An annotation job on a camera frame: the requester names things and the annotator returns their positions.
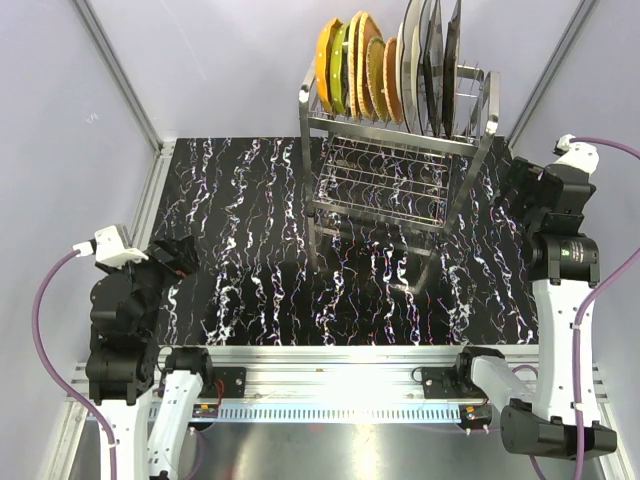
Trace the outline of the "left aluminium frame post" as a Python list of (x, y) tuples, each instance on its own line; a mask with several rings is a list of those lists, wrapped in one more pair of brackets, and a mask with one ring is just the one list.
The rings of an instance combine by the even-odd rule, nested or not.
[(160, 137), (131, 83), (108, 35), (90, 1), (71, 0), (71, 6), (86, 29), (102, 59), (122, 100), (133, 116), (140, 132), (156, 157), (160, 156), (165, 141)]

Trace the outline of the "aluminium mounting rail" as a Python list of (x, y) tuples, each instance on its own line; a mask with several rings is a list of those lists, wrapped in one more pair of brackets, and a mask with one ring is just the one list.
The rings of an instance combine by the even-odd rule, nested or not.
[[(223, 421), (273, 423), (461, 423), (465, 407), (495, 407), (479, 389), (462, 399), (424, 398), (421, 367), (454, 367), (466, 347), (205, 347), (164, 346), (155, 369), (154, 401), (164, 390), (164, 366), (172, 349), (204, 347), (212, 366), (247, 369), (245, 397), (197, 398), (198, 415)], [(538, 376), (539, 347), (502, 345), (513, 372), (529, 387)], [(599, 413), (606, 395), (592, 366)]]

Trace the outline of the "black marble pattern mat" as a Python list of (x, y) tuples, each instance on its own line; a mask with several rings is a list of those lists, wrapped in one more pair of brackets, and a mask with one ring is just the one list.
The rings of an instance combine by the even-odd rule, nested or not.
[(521, 233), (490, 202), (511, 154), (496, 139), (451, 234), (337, 212), (305, 218), (296, 137), (176, 143), (153, 234), (195, 239), (200, 268), (171, 288), (163, 344), (534, 344)]

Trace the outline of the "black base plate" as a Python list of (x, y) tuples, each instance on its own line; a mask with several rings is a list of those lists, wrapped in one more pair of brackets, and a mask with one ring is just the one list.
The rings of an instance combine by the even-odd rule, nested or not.
[(216, 399), (218, 392), (223, 399), (243, 399), (245, 397), (247, 369), (237, 366), (214, 366), (205, 375), (200, 394), (202, 399)]
[(454, 367), (421, 367), (420, 384), (427, 400), (452, 400), (466, 397), (465, 387)]

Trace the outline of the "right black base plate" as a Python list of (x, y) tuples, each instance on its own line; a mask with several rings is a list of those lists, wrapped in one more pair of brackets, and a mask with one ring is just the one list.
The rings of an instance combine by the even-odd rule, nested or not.
[(454, 367), (421, 367), (420, 384), (427, 400), (452, 400), (466, 397), (465, 387)]

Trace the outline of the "right aluminium frame post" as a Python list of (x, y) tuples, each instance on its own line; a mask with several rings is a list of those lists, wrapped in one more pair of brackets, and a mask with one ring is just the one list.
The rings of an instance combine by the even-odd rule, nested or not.
[(524, 133), (533, 114), (536, 112), (598, 4), (598, 0), (581, 0), (578, 2), (576, 9), (566, 24), (556, 46), (538, 77), (536, 84), (530, 92), (523, 109), (518, 115), (512, 130), (507, 136), (507, 145), (510, 150), (516, 146), (518, 140)]

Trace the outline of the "floral square ceramic plate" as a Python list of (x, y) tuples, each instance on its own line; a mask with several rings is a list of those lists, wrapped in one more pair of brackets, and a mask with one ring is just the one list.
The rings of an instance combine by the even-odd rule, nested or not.
[(447, 24), (443, 60), (442, 124), (445, 136), (454, 135), (454, 116), (457, 89), (457, 66), (460, 47), (461, 1), (457, 0)]

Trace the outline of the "green dotted plate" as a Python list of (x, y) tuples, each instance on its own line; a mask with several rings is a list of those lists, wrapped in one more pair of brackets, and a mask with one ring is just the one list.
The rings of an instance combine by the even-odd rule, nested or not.
[(329, 100), (335, 114), (345, 114), (347, 110), (347, 86), (345, 80), (345, 47), (344, 42), (348, 26), (340, 23), (337, 26), (331, 46), (329, 66)]

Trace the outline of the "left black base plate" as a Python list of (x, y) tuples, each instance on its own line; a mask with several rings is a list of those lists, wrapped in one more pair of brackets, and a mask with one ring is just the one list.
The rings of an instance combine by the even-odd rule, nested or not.
[(216, 399), (218, 392), (223, 399), (243, 399), (245, 397), (247, 369), (237, 366), (214, 366), (205, 375), (200, 394), (202, 399)]

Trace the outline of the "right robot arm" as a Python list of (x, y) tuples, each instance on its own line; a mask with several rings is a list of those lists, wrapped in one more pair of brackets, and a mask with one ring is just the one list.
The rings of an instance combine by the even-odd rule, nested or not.
[(513, 454), (578, 461), (617, 449), (601, 423), (592, 373), (592, 293), (600, 283), (599, 249), (580, 233), (583, 209), (596, 191), (590, 177), (595, 146), (566, 136), (557, 160), (544, 166), (517, 157), (494, 205), (525, 229), (523, 256), (536, 305), (538, 376), (529, 387), (496, 349), (466, 347), (453, 385), (465, 397), (482, 391), (500, 415), (505, 449)]

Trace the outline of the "orange wicker plate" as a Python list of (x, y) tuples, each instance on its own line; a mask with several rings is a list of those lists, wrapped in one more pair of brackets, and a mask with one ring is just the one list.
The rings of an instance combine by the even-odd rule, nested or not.
[(403, 122), (403, 110), (398, 94), (396, 79), (396, 49), (397, 38), (391, 37), (385, 45), (383, 57), (383, 85), (384, 95), (391, 120), (396, 124)]

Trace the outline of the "aluminium frame post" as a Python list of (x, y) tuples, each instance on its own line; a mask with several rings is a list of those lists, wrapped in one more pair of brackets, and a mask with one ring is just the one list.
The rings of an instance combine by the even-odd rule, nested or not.
[(165, 141), (160, 137), (131, 83), (108, 35), (90, 1), (71, 0), (71, 6), (86, 29), (102, 59), (122, 100), (133, 116), (140, 132), (156, 157), (160, 156)]
[(512, 130), (507, 136), (507, 145), (510, 150), (516, 146), (518, 140), (524, 133), (533, 114), (536, 112), (598, 4), (598, 0), (581, 0), (578, 2), (576, 9), (566, 24), (556, 46), (538, 77), (536, 84), (530, 92), (523, 109), (518, 115)]

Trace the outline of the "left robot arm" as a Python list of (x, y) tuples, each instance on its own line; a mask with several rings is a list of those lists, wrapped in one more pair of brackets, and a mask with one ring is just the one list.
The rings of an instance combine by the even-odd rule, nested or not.
[(195, 240), (161, 238), (139, 250), (104, 231), (94, 244), (96, 266), (106, 275), (90, 294), (85, 373), (103, 428), (101, 454), (110, 463), (101, 476), (175, 479), (195, 402), (215, 385), (206, 348), (174, 348), (165, 361), (159, 411), (150, 415), (160, 305), (166, 290), (197, 272)]

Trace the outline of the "steel two-tier dish rack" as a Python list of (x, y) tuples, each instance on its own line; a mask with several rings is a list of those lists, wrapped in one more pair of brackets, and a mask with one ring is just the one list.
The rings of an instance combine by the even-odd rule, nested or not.
[(496, 137), (501, 76), (461, 65), (457, 93), (470, 103), (467, 126), (452, 139), (421, 136), (402, 126), (356, 121), (321, 108), (315, 70), (308, 69), (298, 93), (307, 250), (313, 269), (328, 236), (350, 238), (332, 227), (330, 214), (377, 234), (389, 227), (393, 245), (409, 260), (410, 277), (400, 289), (417, 294), (435, 272), (446, 237), (469, 196)]

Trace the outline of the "white black-rimmed square plate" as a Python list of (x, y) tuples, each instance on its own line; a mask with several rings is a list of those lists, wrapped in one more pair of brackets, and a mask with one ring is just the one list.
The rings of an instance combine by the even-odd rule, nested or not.
[(419, 0), (407, 3), (397, 36), (397, 86), (404, 123), (407, 131), (412, 134), (421, 134), (418, 119), (418, 72), (421, 53), (420, 21), (424, 4), (424, 1)]

